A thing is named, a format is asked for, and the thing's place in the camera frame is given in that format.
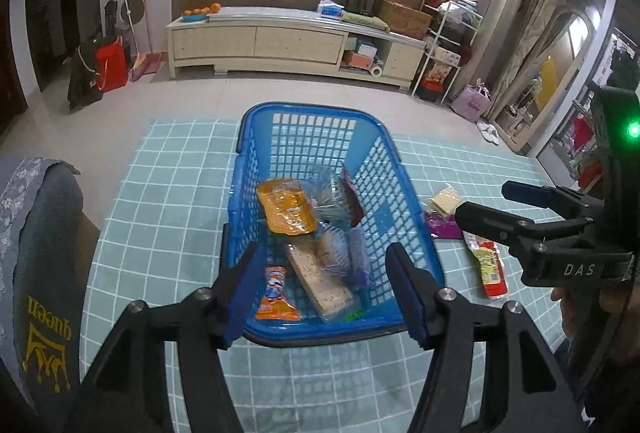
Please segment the right hand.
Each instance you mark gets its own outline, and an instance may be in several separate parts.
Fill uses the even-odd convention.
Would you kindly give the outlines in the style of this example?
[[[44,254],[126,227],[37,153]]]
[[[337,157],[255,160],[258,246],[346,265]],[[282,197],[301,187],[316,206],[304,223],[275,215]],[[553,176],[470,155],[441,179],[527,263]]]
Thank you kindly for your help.
[[[559,302],[562,329],[576,353],[587,364],[611,358],[619,364],[639,357],[639,283],[621,283],[602,289],[585,300],[578,291],[554,288],[551,301]]]

